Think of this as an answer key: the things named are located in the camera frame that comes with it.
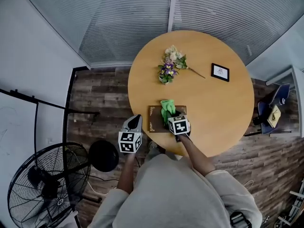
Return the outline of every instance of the floor fan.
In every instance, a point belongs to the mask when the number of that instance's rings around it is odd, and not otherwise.
[[[12,220],[20,228],[56,227],[81,200],[90,170],[78,143],[55,144],[32,155],[9,186]]]

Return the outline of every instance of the window blinds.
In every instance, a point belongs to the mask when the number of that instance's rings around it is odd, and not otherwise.
[[[170,0],[31,0],[89,63],[133,61],[167,32]]]
[[[208,33],[248,64],[304,14],[304,0],[176,0],[172,30]]]
[[[213,35],[234,49],[245,65],[304,14],[304,0],[172,1],[172,30]],[[168,29],[170,0],[31,2],[92,67],[132,63],[146,43]]]

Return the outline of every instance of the wooden floor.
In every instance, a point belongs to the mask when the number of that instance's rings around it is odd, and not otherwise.
[[[100,115],[93,123],[92,116],[70,114],[67,137],[69,141],[83,144],[88,150],[99,139],[117,144],[118,131],[123,122],[132,116],[128,100],[127,82],[130,68],[106,68],[98,71],[77,72],[74,80],[70,107],[77,110],[99,111]],[[253,80],[256,102],[275,87],[266,87],[264,82]],[[290,93],[283,110],[282,129],[298,128],[298,109],[295,92]],[[247,133],[257,127],[250,125]],[[142,163],[147,153],[148,137],[144,135],[143,145],[138,154]],[[242,184],[253,180],[246,186],[255,197],[263,217],[270,216],[262,227],[273,227],[278,214],[291,206],[294,197],[290,190],[298,191],[304,173],[304,139],[296,137],[269,137],[256,135],[243,137],[237,145],[212,159],[218,169],[229,171]],[[124,158],[114,171],[102,173],[94,167],[91,175],[103,179],[118,179]],[[116,181],[102,181],[91,177],[90,183],[95,191],[107,193],[117,184]],[[85,196],[97,199],[87,185]],[[87,227],[100,204],[82,200],[77,205],[78,218],[83,228]]]

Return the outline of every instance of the green glove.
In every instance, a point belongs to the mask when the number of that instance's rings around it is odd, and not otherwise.
[[[161,109],[161,115],[163,118],[163,122],[165,125],[168,124],[168,117],[166,114],[166,111],[169,111],[171,115],[175,114],[175,105],[174,105],[174,100],[164,100],[161,101],[162,109]]]

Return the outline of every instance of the book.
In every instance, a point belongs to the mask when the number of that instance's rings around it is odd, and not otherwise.
[[[280,119],[280,116],[281,116],[281,111],[280,109],[277,107],[277,105],[275,105],[273,108],[272,108],[272,111],[267,119],[269,125],[273,128],[276,127],[277,125],[277,122],[279,121]]]
[[[166,129],[163,125],[161,109],[161,105],[149,106],[148,129],[151,133],[170,133],[170,130]],[[175,109],[187,115],[187,107],[185,105],[176,105]]]

